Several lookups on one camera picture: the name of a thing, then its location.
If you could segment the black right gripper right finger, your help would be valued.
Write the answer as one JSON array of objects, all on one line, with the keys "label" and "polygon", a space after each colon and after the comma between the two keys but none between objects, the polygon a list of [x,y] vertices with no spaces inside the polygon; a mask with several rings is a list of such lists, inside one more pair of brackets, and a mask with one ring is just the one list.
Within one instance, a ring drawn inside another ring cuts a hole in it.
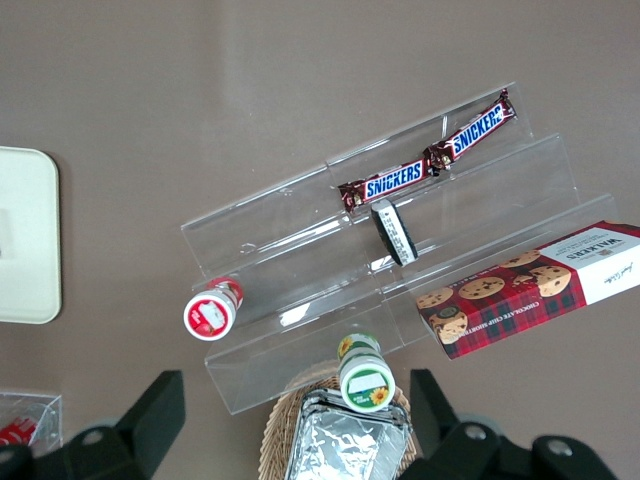
[{"label": "black right gripper right finger", "polygon": [[423,456],[402,479],[606,479],[608,466],[587,444],[544,435],[529,449],[479,421],[462,421],[431,371],[410,376],[411,419]]}]

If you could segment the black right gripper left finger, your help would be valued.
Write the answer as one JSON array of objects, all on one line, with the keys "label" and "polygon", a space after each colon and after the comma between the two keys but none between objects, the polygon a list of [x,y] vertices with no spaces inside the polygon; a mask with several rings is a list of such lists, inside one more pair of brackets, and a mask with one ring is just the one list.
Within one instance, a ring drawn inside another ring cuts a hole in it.
[{"label": "black right gripper left finger", "polygon": [[184,426],[183,374],[162,372],[113,426],[89,428],[38,458],[1,448],[3,479],[150,479]]}]

